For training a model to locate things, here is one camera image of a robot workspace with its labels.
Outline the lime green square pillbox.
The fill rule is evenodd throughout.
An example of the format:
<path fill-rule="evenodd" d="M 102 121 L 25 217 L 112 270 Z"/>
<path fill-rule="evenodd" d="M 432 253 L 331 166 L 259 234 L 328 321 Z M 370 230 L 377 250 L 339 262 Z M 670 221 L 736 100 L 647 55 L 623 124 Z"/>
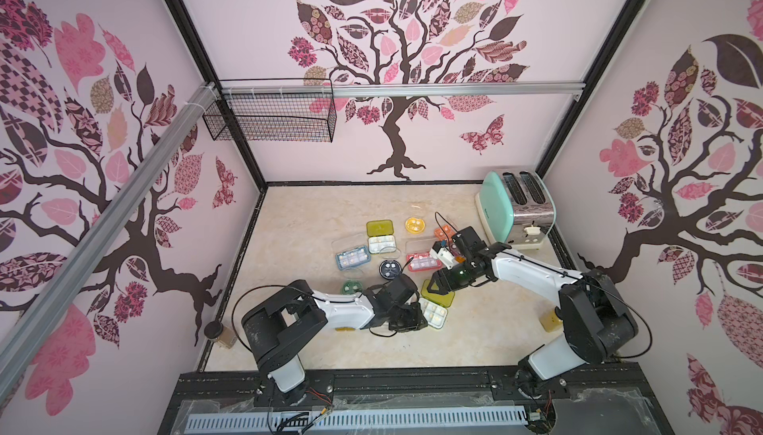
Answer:
<path fill-rule="evenodd" d="M 420 292 L 420 307 L 424 319 L 429 327 L 435 330 L 441 330 L 448 316 L 448 309 L 453 303 L 455 294 L 448 295 L 434 294 L 428 291 L 430 280 L 425 279 L 422 283 Z"/>

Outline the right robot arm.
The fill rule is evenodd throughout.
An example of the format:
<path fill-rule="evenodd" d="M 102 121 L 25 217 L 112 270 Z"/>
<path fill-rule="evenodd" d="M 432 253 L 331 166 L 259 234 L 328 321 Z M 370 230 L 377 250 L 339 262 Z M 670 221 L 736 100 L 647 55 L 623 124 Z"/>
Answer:
<path fill-rule="evenodd" d="M 508 282 L 554 304 L 562 334 L 518 364 L 515 385 L 525 393 L 582 365 L 604 363 L 639 333 L 630 306 L 600 271 L 583 273 L 550 266 L 508 243 L 489 245 L 471 226 L 455 233 L 453 242 L 464 260 L 457 261 L 447 243 L 435 242 L 429 255 L 443 267 L 433 274 L 428 291 L 447 295 L 486 283 Z"/>

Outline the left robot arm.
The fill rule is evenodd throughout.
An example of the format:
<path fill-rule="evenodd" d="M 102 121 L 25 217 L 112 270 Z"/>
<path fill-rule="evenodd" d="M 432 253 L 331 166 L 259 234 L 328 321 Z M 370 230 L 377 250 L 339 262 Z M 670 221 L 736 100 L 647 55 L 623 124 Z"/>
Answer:
<path fill-rule="evenodd" d="M 300 352 L 324 330 L 371 331 L 385 326 L 394 334 L 428 326 L 417 285 L 401 275 L 352 295 L 313 290 L 295 280 L 240 319 L 242 334 L 262 377 L 284 396 L 308 389 Z"/>

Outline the navy round pillbox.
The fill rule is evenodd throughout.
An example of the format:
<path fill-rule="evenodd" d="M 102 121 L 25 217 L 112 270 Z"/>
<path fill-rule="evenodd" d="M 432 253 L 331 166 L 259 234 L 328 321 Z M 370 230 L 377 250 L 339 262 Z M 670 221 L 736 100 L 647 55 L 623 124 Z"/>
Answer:
<path fill-rule="evenodd" d="M 379 274 L 381 278 L 393 281 L 403 274 L 403 266 L 397 260 L 386 259 L 379 266 Z"/>

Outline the orange small pillbox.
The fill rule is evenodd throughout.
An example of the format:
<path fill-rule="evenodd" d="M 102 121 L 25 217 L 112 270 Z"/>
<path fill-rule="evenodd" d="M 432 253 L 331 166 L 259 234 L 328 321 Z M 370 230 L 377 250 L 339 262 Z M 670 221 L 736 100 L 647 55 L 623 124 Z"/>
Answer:
<path fill-rule="evenodd" d="M 434 235 L 437 240 L 442 240 L 442 241 L 451 240 L 454 234 L 455 234 L 455 231 L 450 225 L 436 227 L 434 229 Z"/>

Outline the green round pillbox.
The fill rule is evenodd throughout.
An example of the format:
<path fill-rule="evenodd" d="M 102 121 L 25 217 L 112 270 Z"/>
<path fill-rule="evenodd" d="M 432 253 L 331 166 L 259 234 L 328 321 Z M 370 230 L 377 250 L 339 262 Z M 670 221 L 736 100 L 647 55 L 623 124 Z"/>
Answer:
<path fill-rule="evenodd" d="M 360 281 L 357 280 L 348 280 L 346 281 L 342 288 L 341 288 L 341 294 L 342 295 L 355 295 L 362 293 L 364 290 L 364 286 Z"/>

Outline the pink rectangular pillbox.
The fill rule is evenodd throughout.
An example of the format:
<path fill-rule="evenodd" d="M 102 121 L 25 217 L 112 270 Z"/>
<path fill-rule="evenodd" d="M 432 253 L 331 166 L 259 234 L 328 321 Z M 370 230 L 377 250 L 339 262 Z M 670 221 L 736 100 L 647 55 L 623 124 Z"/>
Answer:
<path fill-rule="evenodd" d="M 436 271 L 442 268 L 441 261 L 430 255 L 430 250 L 437 244 L 431 238 L 411 239 L 405 242 L 405 263 L 411 272 Z"/>

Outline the teal rectangular pillbox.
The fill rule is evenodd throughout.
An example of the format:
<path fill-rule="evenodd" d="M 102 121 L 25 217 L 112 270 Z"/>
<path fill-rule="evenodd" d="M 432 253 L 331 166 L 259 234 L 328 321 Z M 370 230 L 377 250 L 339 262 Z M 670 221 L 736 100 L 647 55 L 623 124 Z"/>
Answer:
<path fill-rule="evenodd" d="M 371 262 L 368 242 L 364 236 L 348 236 L 332 242 L 336 265 L 340 271 L 356 269 Z"/>

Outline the mint green toaster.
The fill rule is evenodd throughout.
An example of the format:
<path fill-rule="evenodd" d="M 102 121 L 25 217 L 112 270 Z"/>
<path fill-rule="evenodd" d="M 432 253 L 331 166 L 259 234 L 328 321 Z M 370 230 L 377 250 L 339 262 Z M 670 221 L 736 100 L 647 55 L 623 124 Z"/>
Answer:
<path fill-rule="evenodd" d="M 491 244 L 539 250 L 556 225 L 556 205 L 540 176 L 530 169 L 488 172 L 475 204 Z"/>

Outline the yellow round pillbox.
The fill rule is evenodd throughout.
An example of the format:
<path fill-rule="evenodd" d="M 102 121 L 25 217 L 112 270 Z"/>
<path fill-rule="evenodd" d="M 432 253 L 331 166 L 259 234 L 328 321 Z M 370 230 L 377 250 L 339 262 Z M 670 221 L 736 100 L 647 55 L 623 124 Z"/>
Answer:
<path fill-rule="evenodd" d="M 405 230 L 410 234 L 422 234 L 426 230 L 426 223 L 422 218 L 412 216 L 405 221 Z"/>

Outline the lime green open pillbox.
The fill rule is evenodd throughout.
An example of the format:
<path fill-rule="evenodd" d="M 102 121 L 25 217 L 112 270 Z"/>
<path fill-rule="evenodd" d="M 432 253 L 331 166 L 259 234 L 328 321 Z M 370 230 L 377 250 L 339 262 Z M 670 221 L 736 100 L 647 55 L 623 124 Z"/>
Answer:
<path fill-rule="evenodd" d="M 368 221 L 366 230 L 368 249 L 371 254 L 388 254 L 397 251 L 395 227 L 390 219 Z"/>

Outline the aluminium rail bar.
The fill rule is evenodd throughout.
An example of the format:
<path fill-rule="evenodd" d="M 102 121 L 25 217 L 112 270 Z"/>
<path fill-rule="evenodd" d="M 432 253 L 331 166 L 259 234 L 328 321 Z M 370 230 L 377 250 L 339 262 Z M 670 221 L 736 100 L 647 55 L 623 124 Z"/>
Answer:
<path fill-rule="evenodd" d="M 449 97 L 478 95 L 580 95 L 583 82 L 508 82 L 458 84 L 374 84 L 374 85 L 317 85 L 317 86 L 238 86 L 224 87 L 228 96 L 311 96 L 319 98 L 378 98 L 378 97 Z"/>

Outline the left aluminium rail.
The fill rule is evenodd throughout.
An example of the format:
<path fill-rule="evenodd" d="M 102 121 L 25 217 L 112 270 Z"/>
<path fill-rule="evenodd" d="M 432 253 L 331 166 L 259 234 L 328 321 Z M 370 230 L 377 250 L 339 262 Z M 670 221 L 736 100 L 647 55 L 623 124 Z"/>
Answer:
<path fill-rule="evenodd" d="M 30 365 L 34 355 L 65 316 L 79 290 L 95 272 L 111 244 L 123 230 L 141 200 L 219 96 L 213 83 L 201 85 L 179 110 L 168 130 L 118 192 L 101 218 L 72 251 L 53 281 L 37 296 L 1 343 L 1 396 L 6 397 Z"/>

